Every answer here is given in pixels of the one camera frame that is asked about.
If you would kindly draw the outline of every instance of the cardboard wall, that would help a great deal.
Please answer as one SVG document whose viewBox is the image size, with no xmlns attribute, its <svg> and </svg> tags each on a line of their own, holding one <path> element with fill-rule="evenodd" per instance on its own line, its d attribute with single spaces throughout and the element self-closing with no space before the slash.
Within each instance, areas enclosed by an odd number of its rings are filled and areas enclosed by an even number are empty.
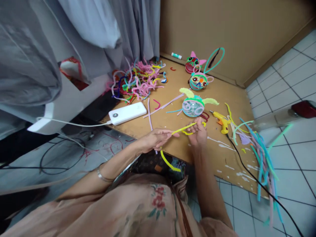
<svg viewBox="0 0 316 237">
<path fill-rule="evenodd" d="M 160 51 L 186 61 L 192 50 L 208 59 L 224 47 L 210 74 L 243 86 L 313 17 L 304 0 L 161 0 Z"/>
</svg>

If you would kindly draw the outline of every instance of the silver bangle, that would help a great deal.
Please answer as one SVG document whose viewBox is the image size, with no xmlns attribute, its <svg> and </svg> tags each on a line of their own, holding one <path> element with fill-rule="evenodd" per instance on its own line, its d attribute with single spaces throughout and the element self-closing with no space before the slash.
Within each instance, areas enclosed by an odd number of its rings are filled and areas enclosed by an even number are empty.
<svg viewBox="0 0 316 237">
<path fill-rule="evenodd" d="M 108 178 L 104 178 L 101 173 L 100 173 L 100 166 L 98 167 L 98 169 L 96 170 L 97 174 L 98 174 L 98 177 L 100 179 L 102 179 L 104 182 L 109 182 L 109 183 L 112 183 L 115 179 L 108 179 Z"/>
</svg>

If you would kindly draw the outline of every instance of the pink blouse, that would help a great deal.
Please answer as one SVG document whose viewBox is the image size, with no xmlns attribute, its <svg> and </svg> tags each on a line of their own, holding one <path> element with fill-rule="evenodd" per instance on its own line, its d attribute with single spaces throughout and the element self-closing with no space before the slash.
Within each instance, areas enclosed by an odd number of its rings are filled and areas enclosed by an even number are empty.
<svg viewBox="0 0 316 237">
<path fill-rule="evenodd" d="M 187 205 L 187 177 L 174 185 L 193 236 L 236 237 L 223 222 L 197 223 Z M 156 174 L 130 174 L 105 194 L 49 202 L 38 207 L 1 237 L 17 236 L 187 236 L 178 199 Z"/>
</svg>

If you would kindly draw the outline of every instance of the glue stick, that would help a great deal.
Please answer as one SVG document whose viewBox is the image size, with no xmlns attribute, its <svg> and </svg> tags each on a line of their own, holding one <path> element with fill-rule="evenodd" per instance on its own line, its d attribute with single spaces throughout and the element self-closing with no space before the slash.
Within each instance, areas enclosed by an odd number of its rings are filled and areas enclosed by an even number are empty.
<svg viewBox="0 0 316 237">
<path fill-rule="evenodd" d="M 178 59 L 182 59 L 182 56 L 179 55 L 179 54 L 175 54 L 175 53 L 171 53 L 171 56 L 175 57 L 175 58 L 178 58 Z"/>
</svg>

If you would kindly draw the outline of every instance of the person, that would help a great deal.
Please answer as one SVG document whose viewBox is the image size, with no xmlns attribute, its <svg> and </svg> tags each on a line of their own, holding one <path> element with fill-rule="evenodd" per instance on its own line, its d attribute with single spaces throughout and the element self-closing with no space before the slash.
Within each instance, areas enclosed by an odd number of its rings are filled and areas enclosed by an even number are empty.
<svg viewBox="0 0 316 237">
<path fill-rule="evenodd" d="M 120 175 L 140 154 L 159 151 L 172 137 L 171 130 L 156 128 L 1 236 L 237 236 L 213 174 L 206 128 L 200 117 L 194 122 L 187 131 L 193 133 L 188 137 L 201 209 L 199 223 L 186 204 L 187 177 L 172 185 L 158 174 Z"/>
</svg>

